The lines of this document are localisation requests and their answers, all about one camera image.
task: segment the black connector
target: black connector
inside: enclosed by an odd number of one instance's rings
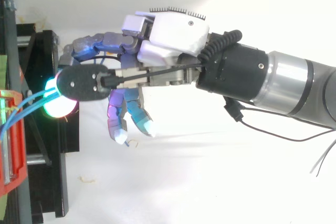
[[[258,95],[267,70],[268,56],[264,51],[235,43],[210,57],[196,87],[249,102]]]
[[[110,76],[102,76],[100,82],[104,88],[116,89],[117,86],[122,83],[122,78],[112,74]]]
[[[241,105],[240,102],[229,98],[229,97],[224,97],[226,101],[226,105],[224,108],[226,109],[227,113],[236,121],[240,122],[244,115],[241,113],[241,110],[245,109],[243,105]]]
[[[102,100],[111,89],[100,89],[97,78],[102,73],[113,75],[101,64],[75,65],[63,69],[57,76],[57,88],[65,97],[76,101]]]

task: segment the black cable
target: black cable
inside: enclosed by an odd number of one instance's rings
[[[199,68],[199,67],[202,67],[202,66],[203,65],[200,64],[200,63],[190,64],[190,65],[182,65],[182,66],[172,67],[172,68],[168,68],[168,69],[164,69],[164,70],[160,70],[160,71],[138,74],[136,76],[121,77],[121,78],[119,78],[119,83],[123,83],[125,81],[131,81],[131,80],[135,80],[135,79],[140,79],[140,78],[146,78],[146,77],[150,77],[150,76],[158,76],[160,74],[176,72],[176,71],[183,70],[183,69],[188,69],[188,68]]]
[[[314,164],[313,168],[311,169],[310,173],[312,173],[315,168],[317,167],[317,165],[319,164],[319,162],[321,161],[321,164],[320,164],[320,167],[319,167],[319,170],[316,174],[316,177],[319,175],[320,173],[320,170],[321,170],[321,167],[322,167],[322,164],[327,156],[327,154],[330,152],[330,150],[334,147],[334,145],[336,144],[336,139],[329,145],[329,147],[324,151],[324,153],[322,154],[322,156],[319,158],[319,160],[316,161],[316,163]]]
[[[292,118],[292,119],[297,120],[297,121],[299,121],[301,123],[308,123],[310,125],[314,125],[314,126],[317,126],[317,127],[321,127],[321,128],[325,128],[325,129],[330,129],[330,130],[334,129],[332,127],[324,126],[322,124],[309,122],[309,121],[306,121],[306,120],[303,120],[303,119],[296,118],[294,116],[288,116],[288,115],[280,114],[280,113],[273,112],[273,111],[261,110],[261,109],[255,109],[255,108],[244,108],[244,110],[251,110],[251,111],[257,111],[257,112],[262,112],[262,113],[267,113],[267,114],[272,114],[272,115],[279,115],[279,116],[283,116],[285,118]]]
[[[314,135],[314,136],[310,136],[308,138],[304,138],[304,139],[292,139],[292,138],[288,138],[288,137],[285,137],[285,136],[280,136],[280,135],[277,135],[277,134],[274,134],[274,133],[271,133],[271,132],[268,132],[268,131],[264,131],[264,130],[261,130],[259,128],[256,128],[256,127],[253,127],[247,123],[245,123],[243,120],[240,120],[240,123],[242,123],[244,126],[246,127],[249,127],[250,129],[252,130],[255,130],[255,131],[259,131],[259,132],[262,132],[262,133],[266,133],[268,135],[272,135],[272,136],[276,136],[278,138],[281,138],[281,139],[285,139],[285,140],[289,140],[289,141],[292,141],[292,142],[304,142],[304,141],[307,141],[307,140],[310,140],[310,139],[313,139],[315,137],[318,137],[318,136],[322,136],[322,135],[325,135],[327,133],[330,133],[330,132],[334,132],[335,130],[329,130],[329,131],[325,131],[325,132],[322,132],[322,133],[319,133],[317,135]]]
[[[239,30],[233,30],[229,31],[228,33],[224,33],[222,36],[209,42],[209,44],[201,50],[201,53],[197,56],[198,60],[201,63],[207,63],[216,53],[221,52],[226,47],[240,41],[242,36],[242,32]]]
[[[112,59],[112,60],[117,60],[120,62],[120,58],[119,57],[116,57],[116,56],[95,56],[91,59],[88,59],[88,60],[94,60],[94,59]]]

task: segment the white table surface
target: white table surface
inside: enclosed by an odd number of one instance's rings
[[[119,31],[136,10],[164,6],[206,15],[217,33],[240,29],[243,44],[336,66],[335,0],[18,0],[17,19],[52,28],[64,46]],[[287,142],[235,123],[221,96],[194,85],[143,92],[158,134],[141,135],[126,115],[129,148],[109,138],[107,100],[80,105],[80,152],[67,154],[70,210],[60,219],[45,214],[45,223],[336,222],[336,150],[318,178],[309,174],[335,133]],[[246,122],[285,136],[323,131],[244,114]]]

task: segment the black metal frame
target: black metal frame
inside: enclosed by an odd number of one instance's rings
[[[30,36],[27,47],[19,48],[19,60],[29,89],[36,93],[57,72],[57,36],[51,30],[36,33],[34,24],[17,25],[17,35]],[[33,223],[43,222],[43,212],[63,217],[69,209],[65,153],[79,151],[79,107],[66,119],[36,111],[25,120],[25,129],[27,155],[42,153],[46,161],[28,166]]]
[[[51,30],[36,33],[34,24],[16,26],[15,12],[6,8],[5,1],[0,0],[0,57],[7,57],[5,88],[26,96],[28,90],[43,90],[55,76],[57,36]],[[18,49],[17,36],[30,36],[27,47]],[[29,187],[27,179],[8,194],[3,223],[43,223],[44,212],[55,212],[56,217],[68,212],[65,153],[79,151],[78,105],[67,119],[52,119],[43,109],[35,111],[25,118],[25,138],[27,155],[41,153],[45,164],[29,165]]]

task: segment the silver cylindrical arm segment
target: silver cylindrical arm segment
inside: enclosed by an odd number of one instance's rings
[[[255,106],[336,128],[336,68],[271,52]]]
[[[308,66],[304,59],[280,52],[268,54],[269,67],[256,106],[288,114],[300,101],[307,82]]]

